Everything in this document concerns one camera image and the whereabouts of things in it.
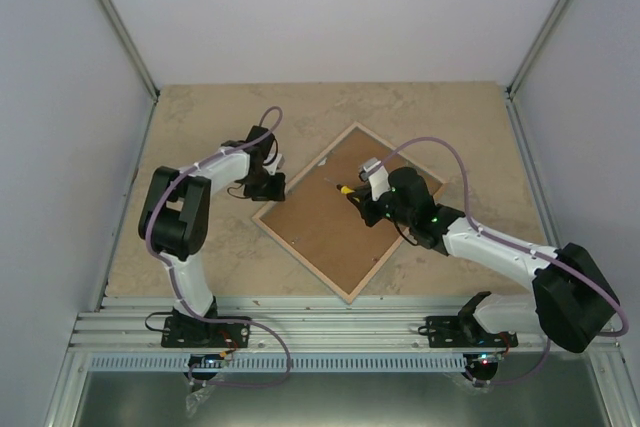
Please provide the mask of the yellow handled screwdriver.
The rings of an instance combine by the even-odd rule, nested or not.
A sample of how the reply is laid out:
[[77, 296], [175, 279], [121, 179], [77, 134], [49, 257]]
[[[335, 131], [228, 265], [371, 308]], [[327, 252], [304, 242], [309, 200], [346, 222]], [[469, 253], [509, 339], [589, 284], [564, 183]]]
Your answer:
[[349, 195], [355, 192], [353, 188], [334, 182], [332, 179], [329, 179], [327, 177], [325, 177], [324, 180], [328, 182], [331, 186], [335, 187], [342, 195]]

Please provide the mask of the teal wooden picture frame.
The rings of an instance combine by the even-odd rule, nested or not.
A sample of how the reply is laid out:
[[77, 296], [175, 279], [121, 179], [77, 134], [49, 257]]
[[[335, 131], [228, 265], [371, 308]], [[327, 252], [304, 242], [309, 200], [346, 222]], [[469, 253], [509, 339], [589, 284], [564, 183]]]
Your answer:
[[350, 304], [386, 264], [418, 252], [391, 222], [366, 226], [337, 189], [360, 185], [360, 166], [393, 148], [355, 122], [288, 180], [284, 202], [268, 202], [253, 215], [272, 246], [267, 263], [277, 276], [275, 294], [328, 295]]

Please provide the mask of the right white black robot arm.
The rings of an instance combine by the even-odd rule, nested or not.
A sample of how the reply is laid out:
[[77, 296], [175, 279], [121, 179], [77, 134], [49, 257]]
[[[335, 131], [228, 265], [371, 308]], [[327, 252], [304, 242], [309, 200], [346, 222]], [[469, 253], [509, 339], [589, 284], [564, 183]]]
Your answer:
[[411, 245], [481, 264], [527, 290], [507, 296], [482, 291], [454, 316], [427, 318], [431, 346], [498, 348], [530, 333], [581, 353], [614, 317], [619, 300], [585, 248], [540, 246], [478, 225], [436, 202], [412, 167], [387, 172], [371, 161], [361, 178], [363, 185], [340, 191], [366, 226], [387, 220]]

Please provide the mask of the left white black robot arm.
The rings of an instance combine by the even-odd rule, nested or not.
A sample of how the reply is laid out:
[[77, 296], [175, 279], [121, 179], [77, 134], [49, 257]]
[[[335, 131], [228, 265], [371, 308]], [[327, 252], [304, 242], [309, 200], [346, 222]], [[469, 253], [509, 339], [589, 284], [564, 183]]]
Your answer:
[[182, 169], [161, 166], [152, 175], [138, 234], [165, 267], [185, 335], [197, 346], [218, 337], [215, 296], [207, 285], [200, 250], [208, 235], [211, 197], [239, 187], [255, 202], [285, 200], [283, 156], [274, 133], [255, 125], [244, 141], [228, 141], [211, 157]]

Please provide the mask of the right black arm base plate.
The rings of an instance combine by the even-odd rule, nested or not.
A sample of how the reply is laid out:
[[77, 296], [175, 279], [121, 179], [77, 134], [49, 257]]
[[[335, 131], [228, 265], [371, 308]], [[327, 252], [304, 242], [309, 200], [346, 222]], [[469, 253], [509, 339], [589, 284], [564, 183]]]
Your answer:
[[519, 345], [516, 334], [489, 333], [473, 317], [429, 316], [417, 331], [428, 339], [431, 348], [507, 349]]

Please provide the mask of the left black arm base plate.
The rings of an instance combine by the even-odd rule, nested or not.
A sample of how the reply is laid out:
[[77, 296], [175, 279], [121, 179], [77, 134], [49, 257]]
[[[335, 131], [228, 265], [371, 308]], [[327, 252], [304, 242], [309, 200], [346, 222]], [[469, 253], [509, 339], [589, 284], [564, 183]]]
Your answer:
[[163, 348], [238, 349], [248, 346], [251, 327], [243, 317], [231, 322], [207, 323], [173, 310], [165, 319], [160, 345]]

